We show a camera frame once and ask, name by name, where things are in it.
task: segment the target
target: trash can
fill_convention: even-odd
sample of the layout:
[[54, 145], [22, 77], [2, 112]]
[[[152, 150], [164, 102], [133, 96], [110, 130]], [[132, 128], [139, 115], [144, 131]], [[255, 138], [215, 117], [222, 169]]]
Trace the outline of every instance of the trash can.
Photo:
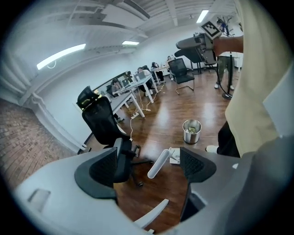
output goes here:
[[193, 145], [198, 142], [201, 132], [201, 123], [197, 120], [186, 120], [183, 123], [183, 139], [187, 144]]

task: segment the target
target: person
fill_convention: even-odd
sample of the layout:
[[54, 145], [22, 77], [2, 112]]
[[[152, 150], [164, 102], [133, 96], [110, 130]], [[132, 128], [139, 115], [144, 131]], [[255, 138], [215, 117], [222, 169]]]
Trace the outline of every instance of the person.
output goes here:
[[[219, 27], [220, 31], [222, 32], [221, 37], [227, 37], [225, 29], [223, 27], [224, 22], [221, 19], [218, 19], [216, 21], [217, 26]], [[218, 66], [218, 74], [220, 81], [217, 79], [215, 83], [215, 89], [218, 89], [220, 87], [219, 82], [221, 83], [222, 78], [224, 77], [225, 69], [228, 70], [228, 76], [231, 75], [231, 58], [230, 58], [230, 52], [223, 52], [218, 56], [219, 66]], [[232, 58], [232, 71], [234, 70], [234, 56]], [[230, 84], [230, 89], [235, 90], [232, 84]]]
[[[149, 76], [151, 74], [148, 70], [143, 69], [142, 67], [138, 67], [138, 73], [141, 73], [141, 72], [144, 72], [145, 76]], [[153, 95], [153, 91], [152, 91], [153, 87], [152, 87], [151, 79], [148, 82], [146, 82], [146, 86], [148, 87], [150, 94]], [[148, 96], [146, 89], [143, 85], [139, 86], [139, 89], [144, 92], [145, 96]]]
[[242, 37], [217, 38], [214, 52], [243, 53], [242, 72], [226, 109], [227, 122], [218, 133], [219, 146], [206, 151], [242, 157], [278, 137], [263, 101], [290, 66], [293, 54], [271, 16], [253, 0], [235, 0], [243, 28]]
[[135, 78], [134, 78], [134, 76], [131, 74], [130, 71], [127, 72], [126, 77], [127, 77], [128, 81], [129, 81], [130, 83], [136, 81]]
[[[155, 69], [159, 68], [158, 64], [155, 62], [152, 62], [151, 65], [151, 72], [153, 72]], [[158, 79], [160, 80], [160, 83], [164, 83], [164, 74], [162, 71], [156, 72]]]
[[[170, 62], [170, 61], [172, 61], [172, 60], [173, 60], [173, 59], [171, 58], [171, 56], [168, 56], [168, 57], [167, 57], [166, 64], [168, 65], [168, 64], [169, 64], [169, 62]], [[173, 81], [173, 80], [174, 80], [174, 78], [175, 78], [175, 77], [174, 77], [174, 75], [171, 75], [171, 74], [170, 74], [170, 80], [171, 80], [171, 81]]]
[[[112, 92], [112, 95], [113, 97], [117, 97], [118, 94], [114, 94], [114, 92], [118, 91], [120, 89], [120, 86], [119, 86], [119, 81], [117, 79], [113, 79], [111, 81], [111, 92]], [[117, 123], [121, 122], [124, 120], [124, 118], [120, 118], [116, 113], [113, 115], [114, 118], [115, 118], [115, 121]]]

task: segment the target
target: paper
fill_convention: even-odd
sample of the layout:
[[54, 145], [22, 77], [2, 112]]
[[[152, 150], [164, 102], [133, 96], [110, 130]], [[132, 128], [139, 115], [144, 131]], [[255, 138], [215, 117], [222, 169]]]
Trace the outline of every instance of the paper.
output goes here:
[[170, 163], [171, 164], [180, 164], [180, 149], [179, 148], [169, 148], [169, 151], [173, 152], [172, 157], [174, 158], [170, 158]]

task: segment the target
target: person's arm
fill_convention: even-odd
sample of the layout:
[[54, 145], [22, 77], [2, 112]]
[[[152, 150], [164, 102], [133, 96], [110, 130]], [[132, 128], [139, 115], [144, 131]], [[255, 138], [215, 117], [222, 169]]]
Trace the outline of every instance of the person's arm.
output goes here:
[[226, 51], [243, 53], [243, 36], [216, 38], [213, 41], [213, 50], [215, 56]]

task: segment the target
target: fluorescent light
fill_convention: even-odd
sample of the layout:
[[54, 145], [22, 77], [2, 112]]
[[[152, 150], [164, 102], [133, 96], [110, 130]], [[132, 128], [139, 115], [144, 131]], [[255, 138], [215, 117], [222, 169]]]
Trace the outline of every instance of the fluorescent light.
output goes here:
[[209, 12], [209, 10], [203, 10], [201, 12], [198, 20], [196, 21], [196, 23], [201, 23], [208, 12]]
[[77, 50], [82, 50], [84, 49], [86, 46], [86, 44], [81, 44], [81, 45], [78, 45], [78, 46], [73, 46], [73, 47], [70, 47], [70, 48], [67, 48], [65, 50], [62, 50], [50, 57], [48, 57], [47, 59], [44, 59], [42, 62], [40, 62], [39, 64], [37, 64], [37, 68], [40, 70], [41, 68], [43, 68], [44, 66], [46, 66], [47, 64], [50, 64], [51, 62], [59, 59], [60, 57], [63, 57], [69, 53], [72, 53], [72, 52], [75, 52]]
[[138, 45], [139, 42], [124, 41], [123, 45]]

